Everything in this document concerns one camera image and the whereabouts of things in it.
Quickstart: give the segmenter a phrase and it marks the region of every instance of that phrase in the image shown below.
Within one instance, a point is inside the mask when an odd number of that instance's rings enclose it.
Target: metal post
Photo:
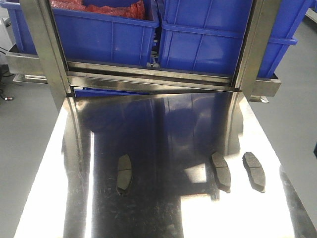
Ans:
[[[72,91],[66,74],[67,62],[49,0],[23,0],[20,5],[55,105],[60,110],[65,97]]]
[[[253,1],[232,81],[232,87],[242,91],[247,99],[252,94],[280,4],[281,0]]]

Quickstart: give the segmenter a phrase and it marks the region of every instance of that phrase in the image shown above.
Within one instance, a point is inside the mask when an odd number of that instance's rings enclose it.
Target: red items in bin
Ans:
[[[133,3],[129,7],[110,7],[95,5],[84,6],[82,0],[51,0],[51,6],[56,8],[65,8],[70,10],[89,11],[112,16],[123,16],[128,18],[136,18],[146,20],[145,8],[143,0]]]
[[[51,6],[56,8],[64,8],[69,10],[84,11],[85,6],[73,2],[51,1]]]

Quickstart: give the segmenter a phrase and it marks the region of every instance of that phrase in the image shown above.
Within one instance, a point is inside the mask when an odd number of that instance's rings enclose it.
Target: machine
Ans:
[[[13,47],[10,71],[48,83],[59,117],[15,238],[316,237],[248,103],[280,85],[257,78],[280,2],[253,1],[230,78],[67,61],[49,1],[20,1],[38,55]]]

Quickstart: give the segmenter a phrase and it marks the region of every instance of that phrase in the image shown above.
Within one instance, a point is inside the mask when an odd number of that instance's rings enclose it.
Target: blue plastic crate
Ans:
[[[272,37],[292,38],[313,0],[283,0]],[[165,0],[168,24],[243,32],[252,0]]]
[[[158,1],[160,15],[164,15]],[[163,68],[233,75],[242,46],[243,33],[168,24],[161,18],[159,63]],[[296,39],[271,37],[259,77],[270,78]]]
[[[85,5],[129,6],[137,0],[84,0]],[[150,61],[154,32],[159,26],[157,4],[144,0],[148,20],[54,8],[56,25],[68,59],[96,60],[146,66]],[[12,22],[21,53],[36,54],[20,4],[1,0]]]
[[[110,97],[110,96],[127,96],[127,95],[147,95],[148,93],[128,92],[118,90],[106,90],[96,88],[75,89],[77,98],[81,97]]]
[[[168,24],[244,32],[252,0],[165,0]]]

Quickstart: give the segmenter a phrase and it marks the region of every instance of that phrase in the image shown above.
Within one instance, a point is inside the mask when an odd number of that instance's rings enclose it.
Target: concrete floor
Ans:
[[[276,74],[269,104],[251,103],[285,171],[317,227],[317,26],[305,20]],[[0,237],[13,238],[57,112],[47,85],[0,85]]]
[[[251,107],[317,228],[317,24],[305,18],[295,37],[275,72],[279,91]]]

